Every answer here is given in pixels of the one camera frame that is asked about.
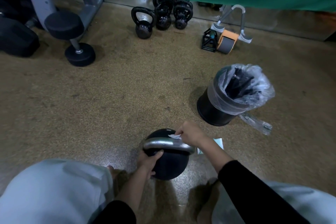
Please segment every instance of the silver kettlebell handle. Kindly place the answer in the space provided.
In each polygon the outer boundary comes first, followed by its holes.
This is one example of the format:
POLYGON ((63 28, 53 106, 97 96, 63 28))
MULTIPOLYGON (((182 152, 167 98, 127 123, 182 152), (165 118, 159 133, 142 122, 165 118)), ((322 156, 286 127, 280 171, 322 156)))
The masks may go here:
POLYGON ((180 139, 167 137, 154 137, 147 139, 143 145, 144 150, 148 149, 179 150, 186 151, 189 154, 195 153, 195 147, 182 142, 180 139))

